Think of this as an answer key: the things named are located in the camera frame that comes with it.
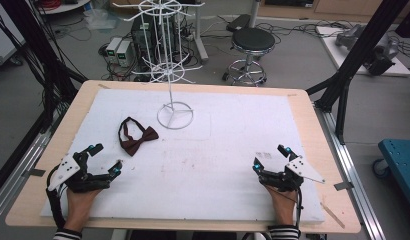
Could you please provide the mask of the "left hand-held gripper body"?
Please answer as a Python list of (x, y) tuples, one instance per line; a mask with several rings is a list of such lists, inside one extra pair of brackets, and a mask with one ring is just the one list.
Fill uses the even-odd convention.
[(75, 152), (72, 156), (65, 156), (61, 162), (50, 172), (47, 179), (47, 190), (57, 190), (65, 184), (74, 193), (107, 189), (110, 187), (109, 174), (92, 175), (88, 172), (87, 160), (101, 151), (101, 148), (86, 148)]

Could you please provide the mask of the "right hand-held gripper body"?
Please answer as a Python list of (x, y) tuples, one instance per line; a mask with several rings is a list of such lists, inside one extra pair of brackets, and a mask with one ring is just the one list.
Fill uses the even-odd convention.
[(258, 176), (261, 184), (276, 187), (280, 191), (298, 191), (304, 179), (325, 182), (325, 179), (302, 156), (289, 161), (281, 172), (271, 172), (264, 167), (262, 174)]

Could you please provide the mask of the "dark red bow tie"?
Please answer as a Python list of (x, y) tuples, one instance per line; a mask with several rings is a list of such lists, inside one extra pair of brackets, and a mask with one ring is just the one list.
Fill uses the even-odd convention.
[[(142, 135), (139, 139), (134, 139), (129, 134), (127, 126), (129, 122), (133, 122), (142, 132)], [(151, 126), (144, 128), (137, 120), (131, 117), (127, 117), (125, 120), (123, 120), (118, 130), (118, 139), (120, 146), (129, 156), (133, 156), (139, 150), (142, 143), (146, 141), (157, 140), (158, 138), (158, 133)]]

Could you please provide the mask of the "white wire display rack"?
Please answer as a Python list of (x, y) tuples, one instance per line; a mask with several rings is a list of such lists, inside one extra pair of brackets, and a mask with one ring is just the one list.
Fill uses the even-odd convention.
[(173, 99), (172, 85), (179, 81), (191, 83), (185, 78), (187, 71), (184, 62), (190, 54), (183, 51), (181, 27), (177, 23), (170, 28), (170, 21), (176, 21), (188, 4), (177, 0), (142, 0), (139, 4), (116, 4), (118, 8), (137, 8), (138, 13), (128, 18), (134, 22), (141, 20), (141, 26), (146, 45), (147, 57), (142, 57), (148, 70), (136, 72), (136, 75), (148, 75), (150, 83), (167, 83), (169, 102), (158, 110), (158, 123), (166, 129), (179, 130), (189, 126), (194, 120), (194, 109), (183, 101)]

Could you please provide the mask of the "person's left hand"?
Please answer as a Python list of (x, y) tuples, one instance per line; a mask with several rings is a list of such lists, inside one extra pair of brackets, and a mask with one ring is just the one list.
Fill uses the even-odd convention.
[(67, 190), (68, 216), (64, 225), (65, 229), (81, 232), (89, 220), (90, 209), (100, 190), (85, 193), (74, 193)]

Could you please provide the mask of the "thin wooden stick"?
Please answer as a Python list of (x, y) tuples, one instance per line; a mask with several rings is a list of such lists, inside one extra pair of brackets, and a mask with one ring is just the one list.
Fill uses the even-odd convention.
[(327, 212), (327, 214), (342, 228), (345, 229), (345, 224), (337, 217), (337, 215), (324, 203), (320, 202), (321, 207)]

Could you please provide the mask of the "grey bench power supply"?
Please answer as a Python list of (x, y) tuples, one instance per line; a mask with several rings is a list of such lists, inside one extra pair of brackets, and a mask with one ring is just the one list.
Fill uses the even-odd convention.
[(112, 64), (118, 63), (117, 50), (119, 48), (121, 41), (122, 41), (121, 37), (114, 37), (111, 39), (110, 43), (105, 49), (107, 57), (108, 57), (108, 61)]
[(133, 60), (133, 52), (131, 48), (131, 42), (129, 40), (123, 40), (117, 50), (117, 58), (121, 67), (129, 67)]

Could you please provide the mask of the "white floor platform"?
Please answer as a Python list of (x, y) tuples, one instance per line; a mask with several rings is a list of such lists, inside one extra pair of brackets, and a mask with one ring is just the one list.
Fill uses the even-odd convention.
[[(317, 32), (323, 35), (322, 42), (337, 69), (340, 68), (349, 51), (344, 46), (337, 46), (335, 44), (336, 36), (342, 32), (341, 28), (332, 28), (317, 26)], [(402, 62), (397, 58), (393, 58), (394, 65), (387, 69), (383, 76), (396, 76), (396, 77), (408, 77), (410, 71), (405, 67)]]

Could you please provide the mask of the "blue cart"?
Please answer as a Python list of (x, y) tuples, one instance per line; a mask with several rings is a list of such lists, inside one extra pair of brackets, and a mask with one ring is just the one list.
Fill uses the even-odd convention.
[(386, 178), (392, 174), (410, 204), (410, 140), (384, 139), (378, 148), (383, 158), (373, 162), (374, 175)]

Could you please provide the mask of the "black round stool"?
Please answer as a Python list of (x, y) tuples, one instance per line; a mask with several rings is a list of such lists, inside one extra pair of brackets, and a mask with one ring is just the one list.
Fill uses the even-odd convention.
[(246, 57), (232, 62), (226, 68), (222, 79), (231, 79), (232, 84), (248, 83), (258, 86), (265, 83), (267, 74), (257, 59), (274, 49), (274, 36), (263, 29), (243, 28), (233, 33), (231, 43), (233, 49)]

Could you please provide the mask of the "black computer tower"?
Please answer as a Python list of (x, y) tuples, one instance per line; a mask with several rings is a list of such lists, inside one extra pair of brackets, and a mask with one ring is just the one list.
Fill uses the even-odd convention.
[(164, 54), (170, 55), (178, 51), (173, 17), (165, 16), (162, 24), (159, 24), (157, 17), (143, 14), (134, 19), (131, 34), (138, 58), (144, 57), (156, 63)]

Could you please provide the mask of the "clear plastic bag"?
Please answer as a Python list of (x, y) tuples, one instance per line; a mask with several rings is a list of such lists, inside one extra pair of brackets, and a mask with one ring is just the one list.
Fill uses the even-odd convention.
[(117, 20), (112, 19), (104, 9), (90, 9), (83, 12), (89, 30), (115, 29)]

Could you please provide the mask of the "black flat box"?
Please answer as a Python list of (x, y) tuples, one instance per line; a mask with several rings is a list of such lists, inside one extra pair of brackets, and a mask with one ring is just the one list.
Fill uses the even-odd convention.
[(249, 14), (239, 15), (236, 19), (228, 23), (228, 25), (226, 26), (226, 30), (229, 32), (236, 32), (238, 30), (248, 28), (249, 22), (250, 22)]

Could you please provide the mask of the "grey metal table leg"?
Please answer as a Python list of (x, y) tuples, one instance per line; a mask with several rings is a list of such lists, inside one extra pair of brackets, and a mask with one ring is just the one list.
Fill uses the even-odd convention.
[(201, 7), (204, 3), (201, 0), (194, 0), (195, 4), (195, 32), (194, 32), (194, 40), (196, 44), (196, 48), (200, 57), (200, 62), (202, 64), (206, 63), (209, 59), (208, 54), (206, 52), (204, 43), (201, 38)]

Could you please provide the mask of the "black metal frame post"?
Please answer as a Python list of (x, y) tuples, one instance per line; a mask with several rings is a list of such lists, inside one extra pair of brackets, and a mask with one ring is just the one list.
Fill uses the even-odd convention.
[(72, 70), (61, 58), (61, 51), (56, 39), (52, 37), (56, 49), (48, 41), (48, 29), (40, 22), (40, 17), (26, 0), (0, 0), (5, 12), (25, 40), (25, 46), (11, 33), (0, 17), (0, 29), (16, 47), (20, 55), (28, 63), (35, 79), (43, 87), (41, 131), (44, 132), (54, 122), (54, 113), (65, 114), (74, 100), (78, 90), (73, 81), (84, 83), (88, 80), (78, 69)]
[(315, 106), (325, 113), (330, 113), (334, 103), (338, 102), (334, 132), (342, 145), (345, 144), (344, 125), (350, 83), (364, 60), (370, 56), (373, 48), (409, 1), (383, 0), (339, 69), (327, 80), (306, 90), (308, 95), (324, 90), (323, 95), (315, 102)]

